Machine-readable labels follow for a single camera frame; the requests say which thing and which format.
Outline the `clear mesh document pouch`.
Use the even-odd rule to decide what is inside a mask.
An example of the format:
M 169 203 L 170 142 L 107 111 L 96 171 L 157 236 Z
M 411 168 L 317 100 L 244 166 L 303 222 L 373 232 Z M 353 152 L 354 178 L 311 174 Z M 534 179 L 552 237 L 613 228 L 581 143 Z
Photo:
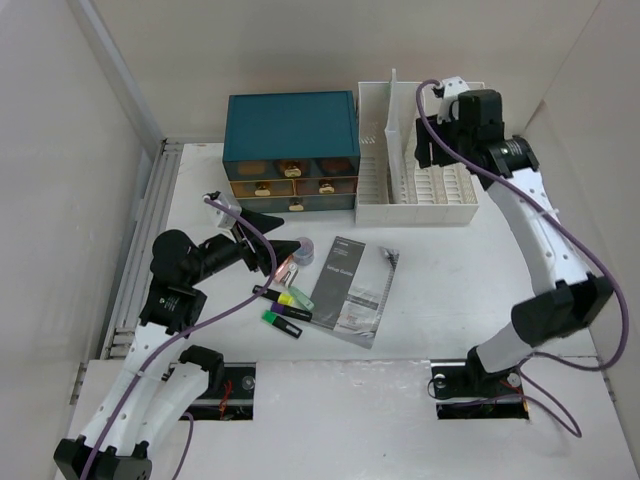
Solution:
M 391 78 L 389 81 L 389 105 L 387 123 L 384 129 L 384 134 L 387 144 L 391 195 L 394 204 L 402 204 L 405 200 L 405 194 L 403 190 L 403 162 L 401 151 L 402 144 L 398 107 L 399 103 L 397 71 L 395 68 L 392 68 Z

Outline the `grey Canon setup guide booklet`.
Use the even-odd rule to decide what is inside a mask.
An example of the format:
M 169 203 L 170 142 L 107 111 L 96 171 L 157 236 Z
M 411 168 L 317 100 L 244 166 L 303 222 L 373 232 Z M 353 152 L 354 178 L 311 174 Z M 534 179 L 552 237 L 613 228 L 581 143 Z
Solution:
M 397 249 L 335 237 L 311 294 L 311 324 L 371 349 L 399 259 Z

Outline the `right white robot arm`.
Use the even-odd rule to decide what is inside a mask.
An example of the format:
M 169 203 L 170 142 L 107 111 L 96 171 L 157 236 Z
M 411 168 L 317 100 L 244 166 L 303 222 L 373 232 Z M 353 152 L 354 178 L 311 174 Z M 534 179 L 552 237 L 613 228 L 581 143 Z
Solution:
M 470 349 L 460 367 L 434 373 L 439 399 L 489 397 L 540 347 L 588 328 L 614 292 L 595 275 L 560 225 L 529 142 L 507 138 L 502 97 L 462 80 L 425 82 L 416 91 L 415 158 L 421 168 L 463 164 L 507 221 L 529 271 L 532 298 L 511 309 L 497 334 Z

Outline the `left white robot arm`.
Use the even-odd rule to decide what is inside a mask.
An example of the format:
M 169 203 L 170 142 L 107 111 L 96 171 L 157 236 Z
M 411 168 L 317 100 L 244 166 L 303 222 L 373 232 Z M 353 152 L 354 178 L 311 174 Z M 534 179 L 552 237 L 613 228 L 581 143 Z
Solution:
M 150 478 L 154 456 L 192 402 L 223 387 L 223 355 L 188 342 L 206 325 L 207 296 L 198 284 L 239 261 L 273 278 L 299 246 L 266 238 L 283 225 L 279 217 L 211 204 L 220 234 L 195 244 L 172 229 L 155 239 L 152 281 L 122 368 L 78 437 L 55 450 L 64 478 Z

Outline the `clear jar of paper clips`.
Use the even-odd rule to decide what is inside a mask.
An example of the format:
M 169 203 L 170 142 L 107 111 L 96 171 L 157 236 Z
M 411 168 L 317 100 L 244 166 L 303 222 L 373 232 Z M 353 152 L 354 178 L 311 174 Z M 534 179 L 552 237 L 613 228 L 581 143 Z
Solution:
M 308 266 L 314 260 L 314 243 L 307 237 L 299 237 L 296 241 L 299 248 L 292 254 L 292 259 L 298 266 Z

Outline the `yellow cap black highlighter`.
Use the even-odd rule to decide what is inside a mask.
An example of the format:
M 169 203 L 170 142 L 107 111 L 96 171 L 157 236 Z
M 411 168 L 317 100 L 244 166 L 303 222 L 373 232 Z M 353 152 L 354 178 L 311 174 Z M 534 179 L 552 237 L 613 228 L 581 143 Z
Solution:
M 252 289 L 254 294 L 258 294 L 260 297 L 268 299 L 284 306 L 293 306 L 295 299 L 287 292 L 280 292 L 273 289 L 265 289 L 260 285 L 255 285 Z

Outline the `purple cap black highlighter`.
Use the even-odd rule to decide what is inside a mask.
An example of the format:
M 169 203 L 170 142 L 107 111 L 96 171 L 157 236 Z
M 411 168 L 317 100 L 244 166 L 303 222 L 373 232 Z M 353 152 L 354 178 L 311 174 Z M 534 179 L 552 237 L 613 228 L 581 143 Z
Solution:
M 283 317 L 300 320 L 308 323 L 311 322 L 313 317 L 310 311 L 306 311 L 306 310 L 288 306 L 288 305 L 283 305 L 277 302 L 274 302 L 270 306 L 270 311 L 277 315 L 281 315 Z

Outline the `green cap black highlighter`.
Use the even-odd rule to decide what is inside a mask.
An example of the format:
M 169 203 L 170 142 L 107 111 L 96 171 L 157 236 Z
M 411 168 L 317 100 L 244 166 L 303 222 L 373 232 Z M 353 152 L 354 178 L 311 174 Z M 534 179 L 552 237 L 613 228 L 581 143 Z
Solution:
M 264 311 L 261 318 L 267 324 L 273 326 L 279 331 L 295 339 L 299 339 L 302 334 L 301 328 L 299 328 L 298 326 L 294 325 L 293 323 L 289 322 L 288 320 L 284 319 L 283 317 L 281 317 L 280 315 L 274 312 Z

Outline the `white perforated file organizer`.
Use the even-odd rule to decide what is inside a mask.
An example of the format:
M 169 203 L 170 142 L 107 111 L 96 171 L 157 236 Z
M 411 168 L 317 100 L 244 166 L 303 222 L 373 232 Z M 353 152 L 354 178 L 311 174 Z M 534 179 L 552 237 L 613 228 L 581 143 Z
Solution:
M 467 225 L 479 205 L 471 176 L 460 164 L 421 169 L 414 157 L 416 82 L 398 80 L 398 113 L 405 200 L 391 195 L 384 129 L 389 105 L 389 81 L 358 84 L 361 162 L 355 201 L 358 226 L 417 227 Z

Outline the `teal desktop drawer cabinet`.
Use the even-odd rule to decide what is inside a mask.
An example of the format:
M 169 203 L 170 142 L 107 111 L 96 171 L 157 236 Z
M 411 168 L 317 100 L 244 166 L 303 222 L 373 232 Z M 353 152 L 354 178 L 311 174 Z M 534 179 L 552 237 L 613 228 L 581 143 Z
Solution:
M 222 164 L 245 209 L 352 210 L 360 159 L 350 90 L 229 97 Z

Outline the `aluminium frame rail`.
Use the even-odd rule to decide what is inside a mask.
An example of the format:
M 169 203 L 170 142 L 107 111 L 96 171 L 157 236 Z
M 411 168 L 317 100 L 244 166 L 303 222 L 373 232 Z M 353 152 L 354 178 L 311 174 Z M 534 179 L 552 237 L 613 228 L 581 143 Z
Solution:
M 70 1 L 68 5 L 142 145 L 132 219 L 120 250 L 97 352 L 101 360 L 122 359 L 150 282 L 151 244 L 167 224 L 182 145 L 169 142 L 161 132 L 96 3 Z

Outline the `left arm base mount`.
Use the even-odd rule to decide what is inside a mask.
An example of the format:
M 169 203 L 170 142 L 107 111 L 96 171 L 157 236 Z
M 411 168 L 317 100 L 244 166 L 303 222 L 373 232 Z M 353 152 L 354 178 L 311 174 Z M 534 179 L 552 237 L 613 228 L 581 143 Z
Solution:
M 176 363 L 158 395 L 195 421 L 252 420 L 257 369 L 250 363 Z

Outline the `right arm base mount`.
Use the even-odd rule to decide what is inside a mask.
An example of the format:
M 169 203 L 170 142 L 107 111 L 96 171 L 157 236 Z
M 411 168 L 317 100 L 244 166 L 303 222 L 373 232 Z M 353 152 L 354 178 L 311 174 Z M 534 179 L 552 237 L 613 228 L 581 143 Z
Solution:
M 476 383 L 464 360 L 439 360 L 430 365 L 429 396 L 438 420 L 528 420 L 522 379 L 516 369 Z

